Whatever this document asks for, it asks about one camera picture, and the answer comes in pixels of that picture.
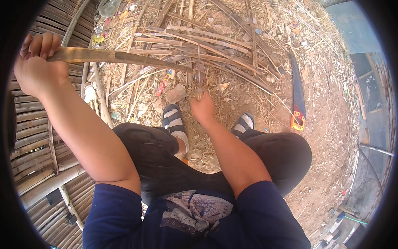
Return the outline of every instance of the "orange saw handle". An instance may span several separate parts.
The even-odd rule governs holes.
[[[304,130],[304,125],[305,125],[304,114],[300,111],[299,107],[295,105],[293,110],[293,116],[292,119],[290,120],[290,128],[295,128],[298,131],[302,131]]]

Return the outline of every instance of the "bamboo wall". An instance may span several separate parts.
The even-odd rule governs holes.
[[[44,7],[30,33],[57,33],[63,39],[72,18],[84,0],[50,0]],[[94,25],[98,0],[91,0],[68,43],[69,47],[88,47]],[[80,94],[83,63],[69,64],[69,77]],[[59,168],[56,172],[50,150],[47,113],[41,102],[24,94],[12,75],[11,90],[15,96],[17,135],[15,152],[11,155],[12,173],[17,191],[38,233],[53,246],[75,249],[82,247],[82,231],[66,219],[69,210],[63,199],[50,205],[46,195],[65,184],[69,197],[85,222],[94,195],[94,183],[81,168],[70,149],[54,129],[53,145]]]

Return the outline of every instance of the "wire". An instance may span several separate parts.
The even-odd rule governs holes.
[[[378,186],[379,186],[381,192],[383,193],[383,187],[381,186],[380,179],[378,178],[378,176],[377,176],[377,174],[376,174],[376,171],[375,171],[373,165],[370,163],[369,159],[366,157],[365,153],[362,151],[362,149],[360,148],[359,145],[358,145],[358,150],[359,150],[359,153],[360,153],[360,154],[363,156],[363,158],[365,159],[365,161],[368,163],[368,165],[370,166],[370,168],[372,169],[373,173],[375,174],[376,179],[377,179]]]

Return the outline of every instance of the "stone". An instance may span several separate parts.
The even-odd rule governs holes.
[[[248,42],[250,41],[252,38],[250,37],[250,35],[248,33],[245,33],[242,37],[244,42]]]
[[[191,152],[191,158],[200,159],[202,157],[202,151],[200,149],[193,149]]]
[[[184,86],[181,84],[178,84],[172,90],[167,92],[166,99],[170,104],[175,104],[178,101],[185,98],[186,96],[187,96],[187,92],[185,91]]]
[[[166,101],[162,98],[159,98],[154,104],[153,104],[153,108],[155,109],[155,111],[157,111],[158,113],[163,113],[163,110],[166,107]]]

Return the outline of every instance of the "navy blue t-shirt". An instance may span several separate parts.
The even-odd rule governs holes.
[[[97,184],[83,248],[310,248],[275,184],[261,181],[237,200],[184,191],[152,201],[141,221],[141,197]]]

